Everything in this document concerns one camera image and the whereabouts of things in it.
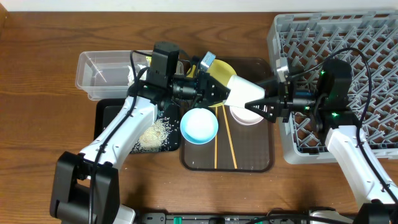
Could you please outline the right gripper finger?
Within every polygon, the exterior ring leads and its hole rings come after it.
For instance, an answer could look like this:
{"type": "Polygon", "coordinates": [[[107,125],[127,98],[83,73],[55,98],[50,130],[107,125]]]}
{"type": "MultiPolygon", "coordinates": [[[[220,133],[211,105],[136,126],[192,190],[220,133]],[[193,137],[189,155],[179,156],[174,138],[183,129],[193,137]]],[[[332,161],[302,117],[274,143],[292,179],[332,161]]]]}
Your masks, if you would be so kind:
{"type": "Polygon", "coordinates": [[[265,80],[256,82],[256,85],[265,89],[266,93],[278,93],[279,81],[277,77],[268,77],[265,80]]]}
{"type": "Polygon", "coordinates": [[[276,122],[276,119],[280,117],[280,99],[278,96],[247,102],[244,108],[260,115],[269,122],[276,122]]]}

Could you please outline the yellow plate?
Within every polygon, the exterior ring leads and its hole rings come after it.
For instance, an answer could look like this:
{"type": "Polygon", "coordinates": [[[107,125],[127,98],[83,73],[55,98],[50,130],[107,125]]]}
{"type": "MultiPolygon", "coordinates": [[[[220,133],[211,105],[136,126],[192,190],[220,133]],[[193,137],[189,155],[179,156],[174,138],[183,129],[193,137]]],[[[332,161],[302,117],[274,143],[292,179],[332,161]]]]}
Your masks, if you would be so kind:
{"type": "MultiPolygon", "coordinates": [[[[192,70],[188,73],[187,78],[196,78],[200,72],[203,71],[197,69],[196,66],[194,66],[192,70]]],[[[226,87],[229,82],[229,79],[236,74],[232,66],[218,59],[214,60],[211,67],[206,71],[206,73],[209,73],[212,77],[217,79],[220,83],[222,83],[226,87]]],[[[218,107],[221,105],[223,105],[223,103],[220,103],[213,107],[218,107]]]]}

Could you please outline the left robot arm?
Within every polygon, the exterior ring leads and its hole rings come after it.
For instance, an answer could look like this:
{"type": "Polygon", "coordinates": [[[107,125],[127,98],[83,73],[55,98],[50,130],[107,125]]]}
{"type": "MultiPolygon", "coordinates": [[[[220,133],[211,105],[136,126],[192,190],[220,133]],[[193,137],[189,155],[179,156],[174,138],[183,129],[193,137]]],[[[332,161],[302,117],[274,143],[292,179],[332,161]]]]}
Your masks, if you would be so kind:
{"type": "Polygon", "coordinates": [[[176,100],[208,107],[229,97],[230,90],[208,73],[215,55],[193,57],[193,76],[177,75],[183,51],[171,42],[156,42],[150,65],[136,70],[118,115],[80,153],[65,151],[56,163],[49,213],[62,223],[133,223],[136,213],[120,202],[119,170],[157,113],[176,100]]]}

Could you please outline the rice food waste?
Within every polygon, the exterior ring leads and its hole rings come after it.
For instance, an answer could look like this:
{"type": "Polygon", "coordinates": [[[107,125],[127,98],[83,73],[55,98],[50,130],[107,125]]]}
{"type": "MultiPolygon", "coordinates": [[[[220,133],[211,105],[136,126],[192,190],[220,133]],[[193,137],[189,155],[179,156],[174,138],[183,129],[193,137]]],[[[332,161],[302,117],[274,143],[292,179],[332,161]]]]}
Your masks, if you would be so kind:
{"type": "Polygon", "coordinates": [[[171,131],[172,126],[168,118],[158,119],[139,137],[131,152],[159,152],[167,148],[171,131]]]}

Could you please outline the cream white cup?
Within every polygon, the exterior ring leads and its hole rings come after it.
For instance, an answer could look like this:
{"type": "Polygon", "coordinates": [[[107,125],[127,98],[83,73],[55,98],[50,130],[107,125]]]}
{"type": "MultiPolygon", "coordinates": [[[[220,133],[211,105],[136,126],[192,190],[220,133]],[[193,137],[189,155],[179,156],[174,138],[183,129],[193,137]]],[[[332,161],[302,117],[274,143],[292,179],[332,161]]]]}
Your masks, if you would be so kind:
{"type": "Polygon", "coordinates": [[[226,106],[245,108],[246,103],[265,97],[265,90],[262,87],[237,75],[229,79],[227,88],[230,92],[227,99],[223,101],[226,106]]]}

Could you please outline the pink bowl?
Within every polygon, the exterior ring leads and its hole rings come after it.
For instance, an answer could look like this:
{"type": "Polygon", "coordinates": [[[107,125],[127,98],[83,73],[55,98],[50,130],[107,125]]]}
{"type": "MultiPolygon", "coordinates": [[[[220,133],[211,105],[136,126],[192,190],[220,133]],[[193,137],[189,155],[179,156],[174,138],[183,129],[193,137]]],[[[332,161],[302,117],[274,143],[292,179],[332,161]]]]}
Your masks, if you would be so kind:
{"type": "Polygon", "coordinates": [[[230,106],[229,110],[236,122],[244,126],[251,126],[263,120],[262,116],[247,109],[230,106]]]}

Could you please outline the wooden chopstick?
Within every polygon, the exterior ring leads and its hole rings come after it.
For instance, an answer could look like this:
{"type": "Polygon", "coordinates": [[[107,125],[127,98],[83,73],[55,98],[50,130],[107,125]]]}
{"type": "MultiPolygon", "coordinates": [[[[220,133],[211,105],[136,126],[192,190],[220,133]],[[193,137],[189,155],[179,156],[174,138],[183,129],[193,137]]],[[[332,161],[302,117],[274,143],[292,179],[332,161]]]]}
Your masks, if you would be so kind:
{"type": "Polygon", "coordinates": [[[235,156],[235,152],[234,152],[234,147],[233,147],[233,141],[232,141],[232,137],[231,137],[231,131],[229,128],[228,117],[226,114],[226,108],[224,105],[221,108],[223,110],[224,122],[226,125],[226,132],[227,132],[227,136],[228,136],[228,142],[229,142],[229,147],[230,147],[230,151],[231,151],[231,157],[233,160],[234,169],[238,169],[237,162],[236,162],[236,156],[235,156]]]}
{"type": "MultiPolygon", "coordinates": [[[[215,108],[216,123],[218,124],[218,107],[215,108]]],[[[214,169],[218,168],[218,129],[215,135],[214,169]]]]}

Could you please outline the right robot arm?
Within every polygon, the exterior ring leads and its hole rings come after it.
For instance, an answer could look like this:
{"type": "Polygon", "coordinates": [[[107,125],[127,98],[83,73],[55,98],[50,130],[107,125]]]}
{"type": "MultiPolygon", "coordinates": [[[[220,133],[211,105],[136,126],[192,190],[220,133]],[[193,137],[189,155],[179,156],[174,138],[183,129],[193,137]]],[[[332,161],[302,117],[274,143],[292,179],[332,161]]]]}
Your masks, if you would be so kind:
{"type": "Polygon", "coordinates": [[[315,131],[336,159],[359,206],[354,223],[397,223],[397,185],[388,176],[366,140],[363,119],[348,106],[352,68],[327,59],[315,92],[297,91],[295,75],[279,83],[277,92],[247,102],[246,109],[270,122],[291,112],[309,116],[315,131]]]}

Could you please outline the light blue bowl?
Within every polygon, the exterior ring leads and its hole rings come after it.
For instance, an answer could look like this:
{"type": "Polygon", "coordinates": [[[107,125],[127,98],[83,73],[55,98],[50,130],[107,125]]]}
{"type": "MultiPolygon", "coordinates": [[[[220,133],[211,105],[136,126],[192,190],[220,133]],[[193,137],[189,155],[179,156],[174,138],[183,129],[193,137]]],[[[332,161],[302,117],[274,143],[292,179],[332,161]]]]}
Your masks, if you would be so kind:
{"type": "Polygon", "coordinates": [[[216,115],[205,108],[187,111],[181,119],[180,131],[185,140],[201,145],[212,141],[218,132],[216,115]]]}

